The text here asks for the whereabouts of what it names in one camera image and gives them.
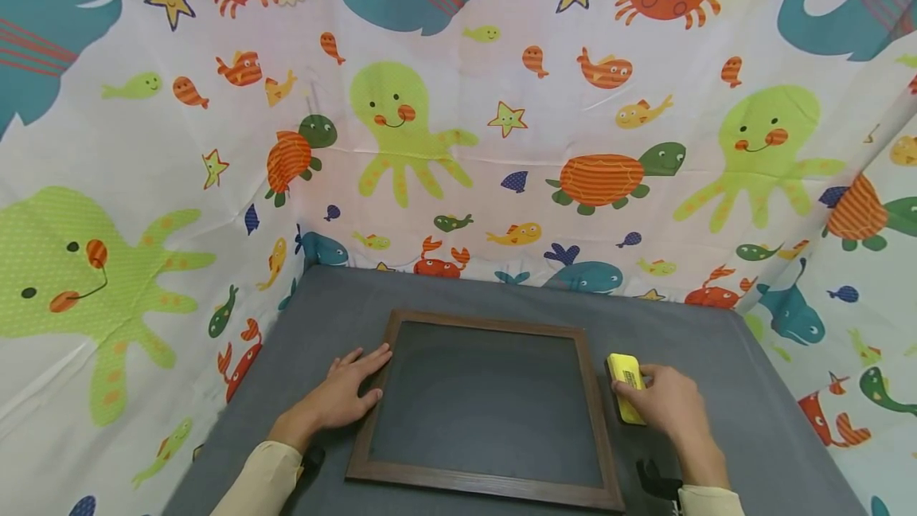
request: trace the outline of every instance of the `sleeve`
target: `sleeve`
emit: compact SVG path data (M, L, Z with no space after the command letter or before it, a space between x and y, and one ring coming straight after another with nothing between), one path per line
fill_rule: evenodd
M210 516L277 516L296 487L302 455L286 444L261 443Z
M723 488L683 486L678 498L685 516L744 516L738 494Z

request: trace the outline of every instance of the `wooden frame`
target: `wooden frame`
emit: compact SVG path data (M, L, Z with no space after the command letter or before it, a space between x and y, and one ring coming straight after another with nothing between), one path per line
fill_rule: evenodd
M589 408L592 434L596 444L599 471L602 473L602 487L584 487L569 484L555 484L537 480L514 479L508 476L484 475L440 468L416 467L411 464L386 463L369 459L369 445L379 416L379 408L369 413L366 422L357 433L353 453L350 456L346 478L376 480L412 486L443 488L448 491L474 492L509 498L523 498L538 502L553 502L585 508L625 511L615 474L614 457L605 426L602 394L593 370L586 331L572 327L555 327L536 323L494 321L472 317L439 315L421 311L394 310L388 318L384 341L397 351L398 331L405 321L451 325L473 329L501 330L506 333L535 334L572 339L579 358L579 371L583 375L583 387ZM381 370L372 383L372 388L384 388L388 379L388 367Z

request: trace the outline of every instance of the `gray table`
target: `gray table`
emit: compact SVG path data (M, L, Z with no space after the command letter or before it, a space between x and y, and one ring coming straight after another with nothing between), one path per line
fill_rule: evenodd
M712 429L729 462L747 516L864 516L825 446L773 370L742 319L731 311L640 299L550 291L374 270L309 269L267 337L245 382L217 421L198 460L163 512L210 514L248 453L276 417L326 375L337 355L379 345L388 313L419 311L581 327L597 375L611 352L672 365L694 377L706 397ZM670 505L640 487L634 463L656 460L677 476L665 438L617 421L607 383L603 401L618 479L631 516L669 516ZM344 480L355 430L325 433L324 466L297 487L292 516L461 515L559 516L583 510L505 498Z

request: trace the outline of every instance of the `hand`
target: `hand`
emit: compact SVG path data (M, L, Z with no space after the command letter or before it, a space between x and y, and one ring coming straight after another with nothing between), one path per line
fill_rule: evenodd
M363 349L357 348L344 358L334 359L325 381L279 416L267 439L289 444L304 454L316 432L363 418L382 398L382 391L373 389L359 397L360 384L388 363L392 351L385 342L357 360L362 353Z

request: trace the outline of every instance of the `green fish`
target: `green fish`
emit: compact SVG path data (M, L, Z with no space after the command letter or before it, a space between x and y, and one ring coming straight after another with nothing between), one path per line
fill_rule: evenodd
M433 225L446 233L463 228L468 224L474 224L470 213L463 220L457 219L454 215L438 215L433 219Z
M102 100L109 98L127 98L128 100L145 100L156 96L162 89L162 78L155 72L141 72L132 77L121 88L102 85Z
M220 305L213 311L213 317L210 318L210 328L207 331L212 339L216 339L223 334L223 329L229 324L229 316L232 315L232 309L236 305L236 293L239 288L235 285L229 286L229 301Z
M867 369L860 377L860 390L870 401L892 412L906 412L917 416L917 404L901 404L888 395L888 379L882 377L879 367Z
M780 251L780 247L783 247L783 244L780 244L777 249L771 251L764 245L741 244L736 247L736 255L742 257L746 261L764 261L767 257L776 256L777 252Z
M500 29L493 25L479 26L476 29L465 28L465 32L461 35L479 41L479 43L493 43L493 41L500 40Z
M162 441L162 444L159 444L159 451L156 453L156 460L150 464L146 470L142 470L137 473L136 476L131 480L131 484L134 485L134 490L140 487L140 484L144 480L151 479L153 475L156 475L159 470L162 470L162 467L166 466L166 463L169 462L169 459L175 456L178 449L181 448L181 445L185 443L185 439L188 438L188 434L191 433L191 417L186 417L181 421L181 424L175 429L173 433L170 434L167 438Z

